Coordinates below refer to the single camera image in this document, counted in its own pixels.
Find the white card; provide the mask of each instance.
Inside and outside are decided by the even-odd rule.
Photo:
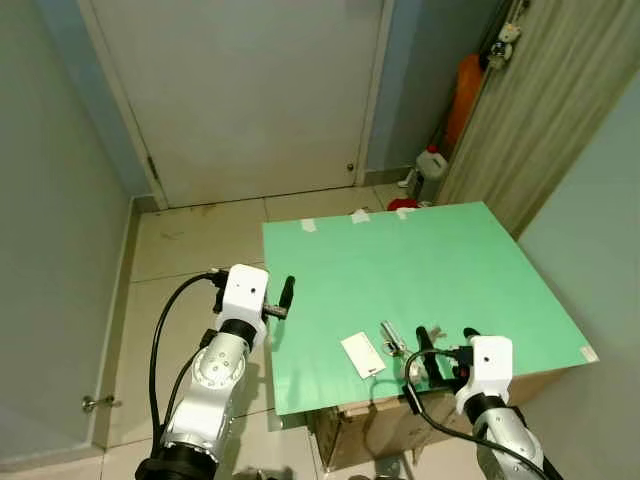
[[[364,332],[345,338],[340,343],[361,378],[367,378],[384,370],[384,362]]]

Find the white floor tile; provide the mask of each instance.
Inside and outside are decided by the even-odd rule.
[[[147,382],[153,332],[165,302],[190,276],[136,282],[130,286],[115,392],[122,406],[113,409],[111,414],[110,445],[151,437]],[[200,281],[178,298],[167,317],[156,374],[161,416],[178,371],[195,351],[204,331],[214,325],[215,315],[211,309],[215,293],[211,284]],[[257,347],[249,357],[242,394],[236,399],[237,415],[273,408],[271,378],[269,346]]]
[[[216,480],[254,480],[256,471],[277,480],[313,480],[315,468],[304,426],[277,430],[272,412],[238,418]]]
[[[104,454],[101,480],[133,480],[136,468],[151,452],[151,440],[111,448]]]
[[[0,474],[2,480],[100,480],[102,457],[85,458],[17,473]]]
[[[265,202],[270,222],[349,215],[359,208],[370,212],[382,210],[372,187],[338,188],[284,195],[267,198]]]
[[[380,203],[386,210],[392,200],[396,198],[407,198],[407,189],[400,188],[397,183],[389,183],[385,185],[374,185],[373,189],[380,199]]]
[[[475,445],[464,440],[451,439],[425,447],[417,465],[413,465],[411,452],[405,452],[329,473],[322,466],[315,438],[312,436],[310,441],[317,480],[485,480],[476,461]]]
[[[262,262],[265,220],[262,199],[146,213],[132,281]]]

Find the orange object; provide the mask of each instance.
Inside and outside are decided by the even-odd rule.
[[[460,138],[462,129],[471,113],[473,101],[480,89],[480,85],[482,85],[484,71],[480,68],[479,58],[479,55],[474,53],[465,57],[458,65],[456,93],[445,133],[445,142],[451,150],[453,150],[458,138]]]

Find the green mat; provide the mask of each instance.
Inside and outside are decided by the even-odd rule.
[[[415,329],[439,326],[435,346],[462,330],[505,335],[515,374],[586,363],[587,341],[516,243],[482,203],[263,225],[269,297],[296,277],[289,318],[270,320],[276,411],[288,414],[395,396],[400,365],[382,352],[389,320],[410,349]],[[362,380],[340,340],[364,331],[387,368]]]

